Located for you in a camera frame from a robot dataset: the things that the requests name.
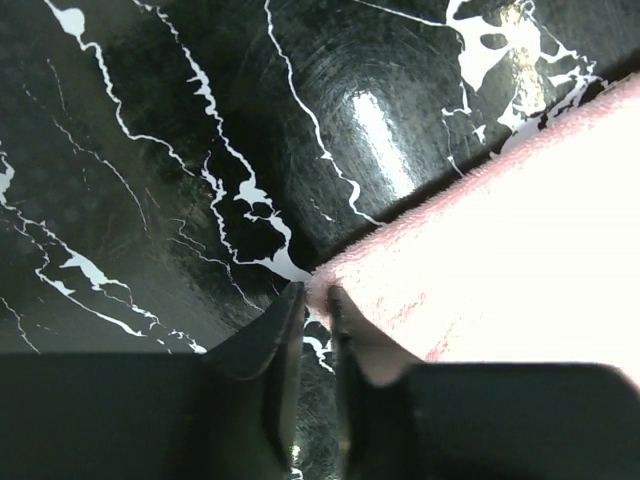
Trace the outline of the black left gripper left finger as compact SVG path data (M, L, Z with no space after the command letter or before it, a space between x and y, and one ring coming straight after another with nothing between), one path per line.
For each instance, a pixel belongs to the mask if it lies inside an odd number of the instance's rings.
M1 358L5 479L287 479L304 287L203 354Z

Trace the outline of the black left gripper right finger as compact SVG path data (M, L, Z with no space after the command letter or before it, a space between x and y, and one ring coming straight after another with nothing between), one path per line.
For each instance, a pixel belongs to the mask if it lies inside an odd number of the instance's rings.
M427 363L331 287L346 479L635 479L639 392L585 363Z

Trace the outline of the pink towel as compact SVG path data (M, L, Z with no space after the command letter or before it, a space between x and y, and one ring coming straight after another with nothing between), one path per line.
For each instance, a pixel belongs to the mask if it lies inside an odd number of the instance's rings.
M639 78L318 267L418 358L597 362L639 376Z

